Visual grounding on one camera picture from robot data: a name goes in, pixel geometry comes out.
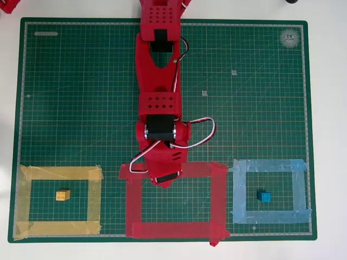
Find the small cube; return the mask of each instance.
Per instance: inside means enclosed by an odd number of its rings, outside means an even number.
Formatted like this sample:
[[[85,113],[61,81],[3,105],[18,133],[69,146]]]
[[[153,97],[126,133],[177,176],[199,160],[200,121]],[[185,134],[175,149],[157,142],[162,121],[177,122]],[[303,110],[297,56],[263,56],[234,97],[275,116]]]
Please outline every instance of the small cube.
[[[258,200],[261,202],[271,202],[271,193],[267,191],[258,191],[257,195]]]
[[[55,200],[63,202],[70,198],[70,190],[59,190],[56,192]]]

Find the red tape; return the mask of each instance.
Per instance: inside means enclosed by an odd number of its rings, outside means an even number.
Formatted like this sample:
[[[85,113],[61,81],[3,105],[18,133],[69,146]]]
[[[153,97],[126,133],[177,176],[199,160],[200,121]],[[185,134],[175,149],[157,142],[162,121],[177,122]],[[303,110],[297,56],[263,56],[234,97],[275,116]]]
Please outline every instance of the red tape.
[[[134,164],[134,170],[145,170],[145,164]],[[182,164],[182,178],[211,177],[210,222],[142,222],[142,179],[147,173],[131,173],[129,165],[122,165],[119,179],[126,179],[126,237],[209,238],[210,245],[230,236],[226,230],[227,173],[224,164],[186,162]]]

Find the masking tape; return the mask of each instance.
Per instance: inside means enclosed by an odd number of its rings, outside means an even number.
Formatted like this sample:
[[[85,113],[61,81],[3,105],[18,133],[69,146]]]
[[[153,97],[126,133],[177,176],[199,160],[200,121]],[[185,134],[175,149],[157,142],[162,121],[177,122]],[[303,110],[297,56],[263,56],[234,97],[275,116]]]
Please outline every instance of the masking tape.
[[[16,222],[15,240],[28,236],[53,235],[97,235],[100,232],[98,221],[29,221]]]
[[[100,233],[101,169],[93,167],[20,166],[14,240],[28,236],[97,235]],[[29,221],[32,180],[88,180],[87,221]]]

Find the white table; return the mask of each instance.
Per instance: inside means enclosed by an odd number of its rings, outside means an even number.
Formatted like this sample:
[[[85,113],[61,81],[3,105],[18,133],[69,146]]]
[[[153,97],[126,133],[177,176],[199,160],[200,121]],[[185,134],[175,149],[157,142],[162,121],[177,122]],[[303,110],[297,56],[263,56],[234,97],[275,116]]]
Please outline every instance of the white table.
[[[0,13],[1,259],[346,259],[347,1],[192,0],[184,18],[309,23],[318,240],[311,242],[8,244],[8,213],[22,17],[139,17],[138,0],[22,0]]]

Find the blue tape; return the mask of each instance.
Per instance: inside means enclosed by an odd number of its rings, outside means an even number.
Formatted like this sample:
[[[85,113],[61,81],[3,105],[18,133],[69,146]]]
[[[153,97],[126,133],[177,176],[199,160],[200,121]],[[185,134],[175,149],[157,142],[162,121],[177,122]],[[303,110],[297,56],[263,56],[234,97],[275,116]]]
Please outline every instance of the blue tape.
[[[306,163],[293,160],[234,160],[233,172],[233,223],[237,224],[288,224],[308,223],[312,210],[306,210]],[[246,172],[292,172],[292,211],[246,211]]]
[[[246,161],[247,172],[291,172],[291,171],[304,171],[307,168],[304,160],[240,160]],[[229,171],[235,171],[235,167],[229,168]]]
[[[312,210],[247,211],[247,224],[308,223]]]
[[[293,184],[293,209],[294,210],[306,209],[304,171],[292,172],[292,184]]]
[[[234,160],[233,223],[246,224],[246,161]]]

